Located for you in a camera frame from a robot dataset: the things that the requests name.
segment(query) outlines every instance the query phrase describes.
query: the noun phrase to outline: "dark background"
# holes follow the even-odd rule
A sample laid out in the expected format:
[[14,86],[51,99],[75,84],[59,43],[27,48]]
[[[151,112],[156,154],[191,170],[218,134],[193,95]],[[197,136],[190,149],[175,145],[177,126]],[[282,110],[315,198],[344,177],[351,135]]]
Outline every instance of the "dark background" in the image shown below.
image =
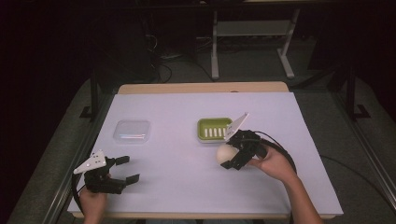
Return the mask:
[[[90,5],[90,2],[79,2]],[[310,35],[318,38],[312,68],[326,68],[346,53],[351,53],[351,64],[357,75],[372,86],[379,102],[394,120],[395,9],[395,4],[390,1],[375,7],[306,8],[302,11],[295,33],[295,38]],[[210,35],[211,18],[207,12],[200,12],[199,16],[178,13],[167,17],[167,21],[161,20],[166,17],[165,14],[156,14],[156,27],[151,32],[169,46],[185,50],[184,53],[193,58],[194,49],[188,46],[193,45],[195,35],[205,35],[206,32]],[[109,15],[76,10],[74,2],[64,0],[0,2],[1,223],[7,221],[75,93],[90,78],[93,68],[99,69],[95,65],[97,61],[92,59],[95,51],[91,49],[89,39],[92,27],[100,27],[97,21],[106,16]],[[179,27],[186,22],[191,25],[190,29],[182,33]],[[144,26],[142,33],[134,34],[142,35],[145,29],[154,28]],[[104,41],[105,47],[117,44],[115,39],[100,40]],[[125,52],[132,53],[137,62],[130,69],[138,67],[141,60],[144,62],[141,64],[145,64],[143,66],[153,60],[144,51],[144,37],[139,41],[140,49]],[[125,45],[131,43],[121,43],[120,49]],[[114,72],[117,66],[113,64],[108,67]],[[146,77],[131,80],[118,77],[114,85],[135,80],[149,82],[152,79],[150,71],[147,74]],[[103,76],[102,86],[111,83],[106,75]],[[108,90],[111,91],[114,85],[110,85]]]

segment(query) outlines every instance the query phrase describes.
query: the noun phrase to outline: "wrist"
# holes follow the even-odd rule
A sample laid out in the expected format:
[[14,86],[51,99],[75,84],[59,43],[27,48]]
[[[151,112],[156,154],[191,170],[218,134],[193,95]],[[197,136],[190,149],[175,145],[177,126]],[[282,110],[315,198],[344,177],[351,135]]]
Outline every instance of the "wrist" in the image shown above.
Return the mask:
[[100,224],[101,218],[100,217],[84,217],[84,224]]
[[284,178],[282,180],[283,185],[285,185],[286,188],[293,188],[296,186],[301,186],[303,182],[301,181],[300,177],[297,176],[297,174],[292,174],[288,176],[287,178]]

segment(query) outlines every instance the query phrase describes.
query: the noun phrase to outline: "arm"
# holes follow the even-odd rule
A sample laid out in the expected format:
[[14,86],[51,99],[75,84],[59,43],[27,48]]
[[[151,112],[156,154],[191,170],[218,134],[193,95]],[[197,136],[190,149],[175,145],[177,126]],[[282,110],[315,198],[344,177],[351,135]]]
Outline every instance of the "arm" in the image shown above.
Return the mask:
[[303,182],[291,168],[288,160],[271,147],[267,148],[267,152],[264,159],[252,159],[248,164],[258,167],[283,183],[289,196],[294,223],[323,223]]
[[92,193],[84,187],[79,194],[79,199],[84,212],[84,224],[99,224],[105,212],[107,194]]

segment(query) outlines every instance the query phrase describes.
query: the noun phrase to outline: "metal stand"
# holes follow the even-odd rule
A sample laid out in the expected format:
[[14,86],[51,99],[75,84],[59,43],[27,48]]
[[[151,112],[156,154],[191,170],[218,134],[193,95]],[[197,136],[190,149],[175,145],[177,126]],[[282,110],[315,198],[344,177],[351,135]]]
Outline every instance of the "metal stand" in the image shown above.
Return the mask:
[[91,73],[91,106],[85,106],[79,117],[81,119],[91,119],[93,121],[98,113],[98,83],[96,81],[96,75],[93,71]]
[[286,56],[294,33],[297,18],[300,9],[294,10],[291,20],[283,21],[218,21],[218,12],[214,11],[213,18],[213,47],[211,54],[212,78],[219,79],[219,62],[218,62],[218,36],[236,36],[236,35],[284,35],[285,44],[282,49],[277,49],[277,53],[287,78],[294,78],[294,73]]
[[357,105],[361,112],[355,113],[355,84],[355,71],[353,67],[350,67],[346,80],[346,112],[353,121],[356,121],[356,119],[370,118],[370,115],[364,105]]
[[290,21],[290,25],[288,28],[288,32],[286,33],[286,42],[282,49],[277,50],[277,55],[279,56],[280,61],[282,62],[283,69],[285,69],[286,77],[287,78],[294,78],[293,70],[291,69],[288,57],[286,53],[288,52],[289,44],[291,38],[293,36],[294,28],[297,23],[298,15],[300,14],[300,9],[295,9],[293,13],[293,17]]

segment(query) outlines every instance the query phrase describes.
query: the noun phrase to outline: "egg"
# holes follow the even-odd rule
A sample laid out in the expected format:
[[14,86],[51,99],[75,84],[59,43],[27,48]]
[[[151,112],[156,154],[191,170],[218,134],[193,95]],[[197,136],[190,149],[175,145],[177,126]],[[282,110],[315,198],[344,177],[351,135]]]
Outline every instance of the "egg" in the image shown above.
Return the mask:
[[216,153],[216,160],[218,164],[222,164],[225,161],[230,161],[238,153],[238,150],[228,144],[222,144],[219,146]]

